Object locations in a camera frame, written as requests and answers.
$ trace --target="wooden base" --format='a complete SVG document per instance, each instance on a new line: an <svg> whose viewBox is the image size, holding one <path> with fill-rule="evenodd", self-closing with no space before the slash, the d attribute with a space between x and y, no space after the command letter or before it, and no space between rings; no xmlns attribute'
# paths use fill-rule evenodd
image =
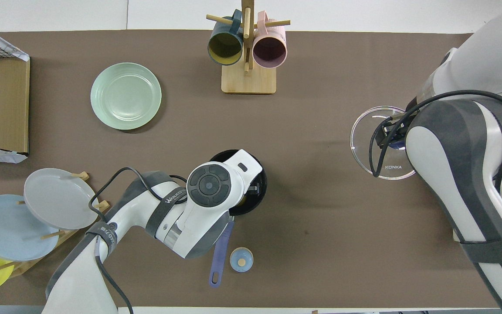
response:
<svg viewBox="0 0 502 314"><path fill-rule="evenodd" d="M226 94L263 94L276 92L276 69L265 69L253 64L249 73L244 71L245 61L241 58L236 64L222 66L222 91Z"/></svg>

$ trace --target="pink mug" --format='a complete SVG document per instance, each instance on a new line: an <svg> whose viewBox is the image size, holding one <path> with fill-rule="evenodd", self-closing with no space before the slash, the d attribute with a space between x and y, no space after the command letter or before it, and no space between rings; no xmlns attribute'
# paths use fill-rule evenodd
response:
<svg viewBox="0 0 502 314"><path fill-rule="evenodd" d="M267 12L259 12L257 31L253 41L253 59L263 68L277 68L284 63L288 48L285 40L284 26L266 27L265 23L275 22L269 19Z"/></svg>

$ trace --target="dark green mug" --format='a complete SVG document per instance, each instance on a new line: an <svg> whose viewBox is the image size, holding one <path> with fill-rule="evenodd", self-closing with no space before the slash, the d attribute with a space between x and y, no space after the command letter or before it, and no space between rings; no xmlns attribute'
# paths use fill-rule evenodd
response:
<svg viewBox="0 0 502 314"><path fill-rule="evenodd" d="M241 11L224 17L232 20L231 25L217 22L209 39L209 56L221 65L231 65L243 55L243 30L241 29Z"/></svg>

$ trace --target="mint green plate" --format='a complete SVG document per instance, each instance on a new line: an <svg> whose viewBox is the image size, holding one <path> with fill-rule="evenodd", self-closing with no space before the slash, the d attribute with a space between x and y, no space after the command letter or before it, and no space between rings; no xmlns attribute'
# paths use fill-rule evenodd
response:
<svg viewBox="0 0 502 314"><path fill-rule="evenodd" d="M90 91L96 117L118 130L137 129L158 112L162 90L158 79L144 66L118 63L103 70Z"/></svg>

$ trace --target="white wall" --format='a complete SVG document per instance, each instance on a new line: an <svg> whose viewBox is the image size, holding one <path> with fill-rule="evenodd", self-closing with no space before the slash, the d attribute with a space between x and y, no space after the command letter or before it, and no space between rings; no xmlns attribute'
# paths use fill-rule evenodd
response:
<svg viewBox="0 0 502 314"><path fill-rule="evenodd" d="M212 29L239 0L0 0L0 31ZM502 0L257 0L289 31L474 32Z"/></svg>

